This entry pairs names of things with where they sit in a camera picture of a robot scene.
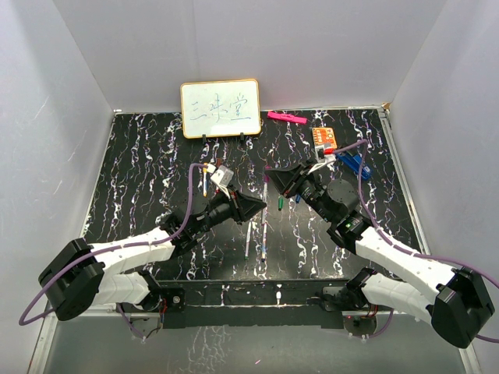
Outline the white pen green tip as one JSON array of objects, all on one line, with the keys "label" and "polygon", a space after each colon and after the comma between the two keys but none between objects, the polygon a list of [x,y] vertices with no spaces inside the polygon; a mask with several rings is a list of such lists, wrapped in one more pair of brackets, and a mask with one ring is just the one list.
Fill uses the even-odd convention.
[{"label": "white pen green tip", "polygon": [[251,243],[252,230],[253,230],[253,224],[250,221],[248,223],[248,227],[246,230],[246,244],[245,244],[245,251],[244,251],[244,260],[248,260],[249,256],[250,256],[250,243]]}]

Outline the white pen yellow tip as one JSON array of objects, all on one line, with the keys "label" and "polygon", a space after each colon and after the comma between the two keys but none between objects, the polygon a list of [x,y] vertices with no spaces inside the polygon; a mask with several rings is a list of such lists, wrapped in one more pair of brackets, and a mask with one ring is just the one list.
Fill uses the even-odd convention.
[{"label": "white pen yellow tip", "polygon": [[207,197],[207,173],[203,173],[203,197]]}]

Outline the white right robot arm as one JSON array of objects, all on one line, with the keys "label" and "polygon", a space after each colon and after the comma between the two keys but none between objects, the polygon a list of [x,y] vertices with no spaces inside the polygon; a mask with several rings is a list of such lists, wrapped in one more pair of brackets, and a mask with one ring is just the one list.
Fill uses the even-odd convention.
[{"label": "white right robot arm", "polygon": [[328,222],[327,233],[338,247],[395,275],[386,277],[364,267],[341,290],[324,288],[322,297],[328,303],[342,310],[387,306],[428,323],[457,348],[467,348],[495,313],[479,273],[423,258],[375,228],[359,212],[359,197],[349,182],[335,179],[324,185],[311,161],[294,168],[268,168],[265,175],[283,197],[300,197]]}]

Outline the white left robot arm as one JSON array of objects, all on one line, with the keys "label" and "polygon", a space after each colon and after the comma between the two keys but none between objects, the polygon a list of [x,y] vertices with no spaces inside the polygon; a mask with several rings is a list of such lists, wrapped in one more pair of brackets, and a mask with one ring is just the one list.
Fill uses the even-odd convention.
[{"label": "white left robot arm", "polygon": [[61,321],[96,305],[126,303],[143,311],[169,309],[173,296],[144,266],[183,256],[203,233],[227,220],[247,222],[266,205],[237,190],[217,192],[190,215],[177,210],[158,227],[135,237],[94,244],[74,239],[41,272],[38,282]]}]

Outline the white pen blue tip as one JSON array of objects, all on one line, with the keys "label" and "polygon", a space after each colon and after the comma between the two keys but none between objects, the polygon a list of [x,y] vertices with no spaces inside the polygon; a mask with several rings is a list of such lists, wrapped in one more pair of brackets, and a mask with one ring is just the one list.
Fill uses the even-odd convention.
[{"label": "white pen blue tip", "polygon": [[267,223],[263,226],[262,233],[262,253],[261,253],[261,261],[265,263],[267,259]]}]

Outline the orange spiral notebook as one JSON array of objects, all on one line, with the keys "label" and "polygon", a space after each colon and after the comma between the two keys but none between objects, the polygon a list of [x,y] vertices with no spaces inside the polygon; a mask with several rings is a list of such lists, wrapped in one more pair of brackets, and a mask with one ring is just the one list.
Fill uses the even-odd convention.
[{"label": "orange spiral notebook", "polygon": [[312,128],[313,144],[316,149],[333,149],[338,148],[334,130],[329,127],[314,127]]}]

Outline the pink plastic clip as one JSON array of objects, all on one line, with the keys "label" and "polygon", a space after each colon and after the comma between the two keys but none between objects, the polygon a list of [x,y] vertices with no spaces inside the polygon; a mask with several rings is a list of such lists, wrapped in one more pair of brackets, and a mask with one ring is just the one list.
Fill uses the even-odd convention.
[{"label": "pink plastic clip", "polygon": [[299,117],[295,115],[290,115],[286,113],[277,113],[275,111],[269,111],[267,113],[267,117],[269,119],[283,121],[283,122],[292,122],[300,125],[305,125],[307,123],[307,119],[304,117]]}]

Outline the blue stapler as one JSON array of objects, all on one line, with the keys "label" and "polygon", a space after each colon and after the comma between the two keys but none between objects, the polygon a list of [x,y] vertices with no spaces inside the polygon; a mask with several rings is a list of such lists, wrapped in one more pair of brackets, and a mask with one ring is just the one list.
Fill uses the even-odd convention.
[{"label": "blue stapler", "polygon": [[362,168],[361,179],[366,181],[370,179],[372,171],[370,167],[362,162],[362,157],[358,153],[352,152],[341,152],[337,154],[340,161],[342,161],[348,168],[350,168],[357,175],[359,173],[359,168]]}]

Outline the white board with yellow frame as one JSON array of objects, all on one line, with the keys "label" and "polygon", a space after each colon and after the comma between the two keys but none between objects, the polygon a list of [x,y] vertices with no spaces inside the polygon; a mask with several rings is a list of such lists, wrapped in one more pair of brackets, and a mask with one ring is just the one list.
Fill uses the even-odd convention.
[{"label": "white board with yellow frame", "polygon": [[182,132],[187,139],[261,132],[259,84],[255,79],[184,83],[180,98]]}]

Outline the black front mounting rail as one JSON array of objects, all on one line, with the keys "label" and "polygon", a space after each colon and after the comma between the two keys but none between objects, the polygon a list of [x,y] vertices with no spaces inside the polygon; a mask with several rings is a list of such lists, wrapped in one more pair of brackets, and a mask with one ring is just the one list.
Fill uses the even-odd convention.
[{"label": "black front mounting rail", "polygon": [[168,301],[165,327],[319,326],[343,327],[342,311],[323,291],[341,289],[345,279],[308,280],[163,280]]}]

